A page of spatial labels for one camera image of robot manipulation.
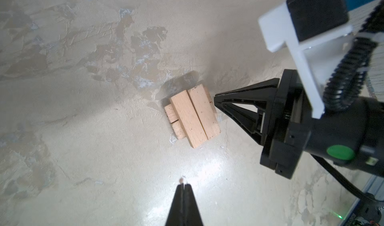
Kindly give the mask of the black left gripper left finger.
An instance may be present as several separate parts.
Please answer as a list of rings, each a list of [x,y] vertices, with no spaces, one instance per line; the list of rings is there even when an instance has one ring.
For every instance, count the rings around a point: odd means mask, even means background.
[[[184,223],[184,184],[179,184],[171,204],[165,226],[182,226]]]

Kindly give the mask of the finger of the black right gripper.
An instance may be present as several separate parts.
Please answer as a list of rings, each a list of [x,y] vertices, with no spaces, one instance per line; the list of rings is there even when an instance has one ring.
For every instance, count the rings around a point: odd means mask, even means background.
[[[270,106],[267,103],[247,104],[254,106],[258,112],[242,108],[231,102],[219,103],[219,109],[237,123],[260,146],[270,145],[268,134]]]
[[[225,102],[259,103],[262,101],[270,101],[277,92],[279,82],[280,80],[278,78],[273,78],[240,89],[218,93],[214,96],[214,105],[219,106]]]

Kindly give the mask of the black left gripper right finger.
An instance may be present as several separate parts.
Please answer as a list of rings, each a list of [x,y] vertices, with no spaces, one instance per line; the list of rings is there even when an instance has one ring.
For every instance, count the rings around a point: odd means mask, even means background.
[[[183,192],[183,226],[203,225],[193,188],[190,184],[186,184]]]

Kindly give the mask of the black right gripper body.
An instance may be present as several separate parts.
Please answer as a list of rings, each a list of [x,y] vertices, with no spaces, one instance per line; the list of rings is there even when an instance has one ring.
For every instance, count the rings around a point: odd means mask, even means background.
[[[308,144],[312,107],[296,70],[286,69],[280,80],[260,164],[291,179]]]

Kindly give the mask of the plain wood block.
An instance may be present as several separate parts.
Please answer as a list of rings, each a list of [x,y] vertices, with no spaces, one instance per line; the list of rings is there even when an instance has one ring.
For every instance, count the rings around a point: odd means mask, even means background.
[[[200,84],[189,89],[188,94],[208,140],[217,137],[221,133],[221,129],[208,90],[203,84]]]
[[[186,90],[170,98],[176,116],[180,121],[192,148],[196,149],[208,140],[200,119]]]
[[[218,113],[217,113],[216,108],[215,108],[215,106],[214,106],[214,102],[213,102],[213,99],[212,99],[212,97],[211,97],[211,95],[210,95],[210,92],[209,92],[209,90],[208,90],[205,86],[203,86],[203,88],[204,88],[205,91],[206,91],[206,94],[207,94],[209,103],[210,103],[210,105],[211,105],[211,107],[212,107],[212,109],[213,109],[213,112],[214,112],[215,116],[217,117],[217,116],[218,116]],[[175,113],[175,111],[174,111],[174,109],[173,109],[173,107],[172,107],[171,104],[165,106],[164,109],[165,109],[165,112],[166,112],[167,117],[168,117],[168,119],[169,119],[169,121],[170,121],[171,124],[174,123],[174,122],[176,122],[176,121],[178,120],[178,118],[177,118],[177,116],[176,116],[176,113]]]

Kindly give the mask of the engraved wood block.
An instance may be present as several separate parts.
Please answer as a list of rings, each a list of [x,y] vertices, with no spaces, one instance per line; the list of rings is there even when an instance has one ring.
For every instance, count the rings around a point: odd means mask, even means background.
[[[213,111],[214,111],[214,114],[215,114],[215,117],[216,117],[216,119],[217,119],[217,118],[218,118],[218,113],[217,113],[217,111],[216,111],[216,108],[215,108],[215,106],[214,106],[214,103],[213,103],[213,102],[210,102],[210,105],[212,106]],[[178,140],[184,139],[184,138],[186,137],[186,134],[185,134],[184,130],[182,129],[181,123],[180,123],[178,120],[176,120],[176,121],[174,121],[173,123],[171,123],[171,125],[172,125],[172,128],[173,128],[173,130],[174,130],[174,133],[175,133],[175,135],[176,135],[176,138],[177,138]]]

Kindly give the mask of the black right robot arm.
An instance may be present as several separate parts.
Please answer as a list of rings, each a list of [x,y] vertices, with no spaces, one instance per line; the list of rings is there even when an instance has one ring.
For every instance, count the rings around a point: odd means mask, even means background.
[[[291,179],[303,153],[376,176],[384,174],[384,105],[360,97],[342,112],[312,117],[296,70],[219,93],[214,105],[263,147],[261,165]]]

